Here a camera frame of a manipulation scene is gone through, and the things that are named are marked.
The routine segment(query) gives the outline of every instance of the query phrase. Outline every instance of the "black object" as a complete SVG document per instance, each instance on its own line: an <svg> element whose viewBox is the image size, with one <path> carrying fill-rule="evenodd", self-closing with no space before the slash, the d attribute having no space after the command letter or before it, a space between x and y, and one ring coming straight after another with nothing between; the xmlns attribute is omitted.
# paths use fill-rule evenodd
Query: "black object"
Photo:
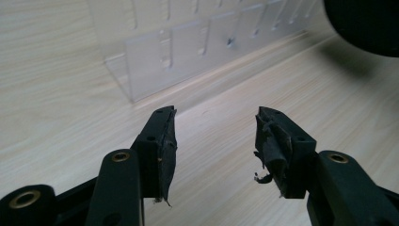
<svg viewBox="0 0 399 226"><path fill-rule="evenodd" d="M365 51L399 57L399 1L324 0L334 29Z"/></svg>
<svg viewBox="0 0 399 226"><path fill-rule="evenodd" d="M168 201L175 114L173 106L154 111L131 149L106 155L97 178L58 196L42 185L9 193L0 201L0 225L144 225L143 198Z"/></svg>
<svg viewBox="0 0 399 226"><path fill-rule="evenodd" d="M399 195L375 185L355 159L315 151L316 141L281 112L260 107L255 155L286 199L306 190L312 225L399 225Z"/></svg>

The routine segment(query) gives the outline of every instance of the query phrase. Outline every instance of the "black round object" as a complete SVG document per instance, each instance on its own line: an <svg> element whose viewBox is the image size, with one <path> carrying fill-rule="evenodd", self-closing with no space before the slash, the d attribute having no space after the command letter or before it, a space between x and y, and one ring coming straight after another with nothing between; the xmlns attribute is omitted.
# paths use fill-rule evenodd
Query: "black round object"
<svg viewBox="0 0 399 226"><path fill-rule="evenodd" d="M0 225L45 226L56 219L56 195L50 186L25 186L0 201Z"/></svg>
<svg viewBox="0 0 399 226"><path fill-rule="evenodd" d="M345 40L365 51L399 57L399 0L324 0L327 16Z"/></svg>

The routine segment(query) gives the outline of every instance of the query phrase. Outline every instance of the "wood grain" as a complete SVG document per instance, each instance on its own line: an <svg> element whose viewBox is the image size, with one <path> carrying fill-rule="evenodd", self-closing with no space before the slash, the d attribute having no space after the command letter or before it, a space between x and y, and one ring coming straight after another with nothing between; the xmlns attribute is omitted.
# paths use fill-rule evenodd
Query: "wood grain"
<svg viewBox="0 0 399 226"><path fill-rule="evenodd" d="M85 1L2 1L0 197L34 184L59 194L96 176L163 105L178 109L173 208L146 201L147 225L310 225L306 201L253 181L260 105L296 121L317 151L349 153L399 192L399 61L331 34L281 42L132 104L103 64ZM291 57L237 73L273 51Z"/></svg>

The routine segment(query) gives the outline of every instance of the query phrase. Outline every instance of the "wooden table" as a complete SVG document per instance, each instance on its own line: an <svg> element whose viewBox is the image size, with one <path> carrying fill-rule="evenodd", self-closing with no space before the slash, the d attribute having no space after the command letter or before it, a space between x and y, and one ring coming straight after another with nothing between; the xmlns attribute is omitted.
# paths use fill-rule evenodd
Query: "wooden table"
<svg viewBox="0 0 399 226"><path fill-rule="evenodd" d="M365 53L331 30L315 37L131 103L104 65L86 1L2 1L0 197L35 184L59 194L95 177L102 158L130 147L164 105L178 109L173 208L146 201L147 225L310 225L306 201L279 199L274 184L253 181L262 171L252 153L260 105L286 113L318 152L348 153L399 192L399 60ZM251 72L251 62L281 51L290 57ZM251 73L237 73L243 67Z"/></svg>

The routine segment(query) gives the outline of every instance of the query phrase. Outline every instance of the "transparent plastic container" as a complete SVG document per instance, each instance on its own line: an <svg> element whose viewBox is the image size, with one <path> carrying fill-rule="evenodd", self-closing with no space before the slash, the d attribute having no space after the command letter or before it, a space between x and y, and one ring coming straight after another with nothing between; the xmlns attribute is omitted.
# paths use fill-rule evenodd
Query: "transparent plastic container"
<svg viewBox="0 0 399 226"><path fill-rule="evenodd" d="M131 100L309 24L320 0L88 0L107 68Z"/></svg>

